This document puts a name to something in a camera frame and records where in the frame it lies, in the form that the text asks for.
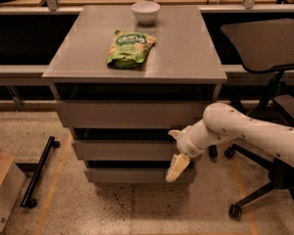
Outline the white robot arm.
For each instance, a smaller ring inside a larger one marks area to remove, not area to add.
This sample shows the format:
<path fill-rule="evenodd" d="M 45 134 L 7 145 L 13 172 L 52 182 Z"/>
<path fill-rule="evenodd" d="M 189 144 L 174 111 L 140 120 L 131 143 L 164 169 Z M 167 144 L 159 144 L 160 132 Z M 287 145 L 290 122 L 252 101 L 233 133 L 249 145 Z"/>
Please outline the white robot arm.
<path fill-rule="evenodd" d="M 267 122 L 238 112 L 225 103 L 213 103 L 203 118 L 182 130 L 170 130 L 178 155 L 171 159 L 166 181 L 176 181 L 190 163 L 210 146 L 242 138 L 294 167 L 294 127 Z"/>

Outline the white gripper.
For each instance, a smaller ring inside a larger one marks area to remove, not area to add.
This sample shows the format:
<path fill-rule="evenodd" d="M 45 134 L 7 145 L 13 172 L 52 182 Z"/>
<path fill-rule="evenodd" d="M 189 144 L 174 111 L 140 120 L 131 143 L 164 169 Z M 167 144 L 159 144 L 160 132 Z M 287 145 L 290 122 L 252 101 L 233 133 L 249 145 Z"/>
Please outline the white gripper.
<path fill-rule="evenodd" d="M 188 167 L 189 158 L 196 158 L 203 154 L 216 141 L 216 134 L 209 130 L 202 120 L 182 130 L 172 129 L 168 135 L 176 140 L 177 149 L 181 154 L 172 157 L 166 175 L 167 182 L 176 181 Z"/>

